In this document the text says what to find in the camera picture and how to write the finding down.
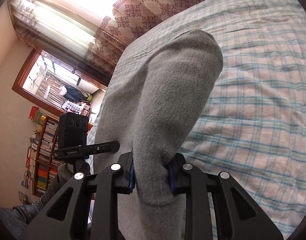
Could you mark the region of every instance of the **wooden door frame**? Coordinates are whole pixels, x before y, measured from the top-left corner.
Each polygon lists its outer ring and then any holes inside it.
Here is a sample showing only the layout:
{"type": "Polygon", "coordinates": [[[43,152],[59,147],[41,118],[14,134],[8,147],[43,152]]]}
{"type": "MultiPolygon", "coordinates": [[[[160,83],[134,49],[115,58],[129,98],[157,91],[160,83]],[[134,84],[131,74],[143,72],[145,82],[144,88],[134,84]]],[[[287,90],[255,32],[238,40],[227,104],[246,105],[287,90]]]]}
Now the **wooden door frame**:
{"type": "Polygon", "coordinates": [[[14,84],[12,86],[12,90],[19,94],[20,96],[24,97],[25,99],[29,100],[31,103],[33,103],[34,105],[42,108],[43,110],[51,113],[54,116],[60,117],[61,114],[66,113],[65,111],[63,111],[62,109],[53,106],[43,100],[41,100],[40,98],[38,98],[37,96],[31,94],[30,92],[26,91],[23,88],[24,82],[26,80],[26,78],[29,76],[29,73],[33,67],[33,65],[35,64],[35,62],[37,61],[38,57],[40,56],[41,52],[37,49],[32,49],[32,51],[30,52],[29,56],[27,57],[26,61],[24,62],[22,68],[20,69],[20,72],[18,73],[14,84]]]}

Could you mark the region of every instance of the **bed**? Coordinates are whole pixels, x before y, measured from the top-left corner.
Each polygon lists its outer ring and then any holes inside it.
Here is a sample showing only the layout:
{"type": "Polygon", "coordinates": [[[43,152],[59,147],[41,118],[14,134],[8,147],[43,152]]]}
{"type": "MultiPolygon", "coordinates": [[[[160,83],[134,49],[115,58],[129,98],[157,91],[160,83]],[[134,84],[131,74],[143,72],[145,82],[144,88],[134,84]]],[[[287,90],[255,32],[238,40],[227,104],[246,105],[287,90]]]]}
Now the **bed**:
{"type": "Polygon", "coordinates": [[[178,152],[205,172],[228,171],[286,239],[306,214],[306,13],[297,0],[206,0],[173,16],[126,48],[102,104],[153,48],[192,29],[213,35],[224,67],[178,152]]]}

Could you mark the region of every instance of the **wall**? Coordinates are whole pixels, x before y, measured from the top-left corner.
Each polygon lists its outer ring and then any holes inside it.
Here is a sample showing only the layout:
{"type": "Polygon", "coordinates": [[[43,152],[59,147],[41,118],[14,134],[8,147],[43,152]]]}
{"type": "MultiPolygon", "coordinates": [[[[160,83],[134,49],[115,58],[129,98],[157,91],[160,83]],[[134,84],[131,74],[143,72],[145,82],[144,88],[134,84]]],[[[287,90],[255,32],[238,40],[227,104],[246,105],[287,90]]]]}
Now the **wall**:
{"type": "Polygon", "coordinates": [[[89,92],[93,94],[96,92],[99,88],[94,86],[93,84],[81,79],[80,84],[78,85],[80,88],[82,88],[84,91],[89,92]]]}
{"type": "Polygon", "coordinates": [[[20,68],[31,52],[16,40],[0,66],[0,206],[12,208],[21,204],[18,191],[28,196],[21,186],[26,171],[29,137],[36,124],[29,118],[32,103],[11,90],[20,68]]]}
{"type": "Polygon", "coordinates": [[[16,40],[7,4],[4,2],[0,8],[0,66],[16,40]]]}
{"type": "Polygon", "coordinates": [[[93,96],[91,108],[92,108],[92,112],[95,114],[90,115],[90,119],[92,119],[92,123],[94,123],[97,115],[100,112],[100,108],[101,108],[101,104],[102,104],[104,95],[105,95],[105,92],[99,89],[93,96]]]}
{"type": "Polygon", "coordinates": [[[37,63],[35,63],[22,87],[26,91],[35,95],[35,93],[37,92],[37,90],[38,90],[38,88],[39,88],[39,86],[40,86],[40,84],[43,80],[43,76],[44,76],[44,73],[40,70],[39,65],[37,63]],[[33,82],[32,80],[35,80],[34,87],[32,87],[32,82],[33,82]]]}

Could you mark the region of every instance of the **person's arm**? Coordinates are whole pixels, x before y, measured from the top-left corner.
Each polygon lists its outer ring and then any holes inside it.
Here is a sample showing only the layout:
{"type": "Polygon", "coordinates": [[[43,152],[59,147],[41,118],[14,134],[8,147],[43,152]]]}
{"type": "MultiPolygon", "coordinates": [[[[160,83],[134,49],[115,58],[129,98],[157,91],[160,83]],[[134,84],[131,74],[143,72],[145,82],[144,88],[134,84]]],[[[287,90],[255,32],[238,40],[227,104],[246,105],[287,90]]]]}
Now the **person's arm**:
{"type": "Polygon", "coordinates": [[[180,238],[184,198],[171,193],[165,166],[192,130],[222,67],[221,49],[202,30],[183,33],[148,61],[133,138],[145,240],[180,238]]]}
{"type": "MultiPolygon", "coordinates": [[[[59,189],[73,176],[66,164],[62,164],[58,168],[58,174],[53,179],[52,183],[35,205],[22,205],[13,207],[14,216],[26,224],[29,224],[32,219],[40,212],[40,210],[48,203],[48,201],[59,191],[59,189]]],[[[79,172],[85,175],[90,175],[90,165],[83,163],[79,172]]]]}

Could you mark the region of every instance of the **patterned curtain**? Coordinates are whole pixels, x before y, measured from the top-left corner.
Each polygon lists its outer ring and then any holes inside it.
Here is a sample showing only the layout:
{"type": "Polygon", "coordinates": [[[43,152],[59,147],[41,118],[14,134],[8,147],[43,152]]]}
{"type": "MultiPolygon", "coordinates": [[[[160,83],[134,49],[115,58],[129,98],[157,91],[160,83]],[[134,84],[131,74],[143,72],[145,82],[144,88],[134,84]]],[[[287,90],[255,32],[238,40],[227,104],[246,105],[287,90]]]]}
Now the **patterned curtain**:
{"type": "Polygon", "coordinates": [[[58,95],[58,90],[60,86],[63,85],[62,81],[51,75],[51,72],[46,73],[46,77],[43,78],[42,83],[39,89],[36,92],[36,96],[41,100],[49,103],[50,105],[61,108],[66,99],[63,96],[58,95]],[[47,90],[48,86],[50,86],[50,91],[47,98],[44,98],[44,93],[47,90]]]}
{"type": "Polygon", "coordinates": [[[9,4],[19,37],[26,41],[39,37],[63,46],[109,81],[127,45],[202,1],[9,0],[9,4]]]}

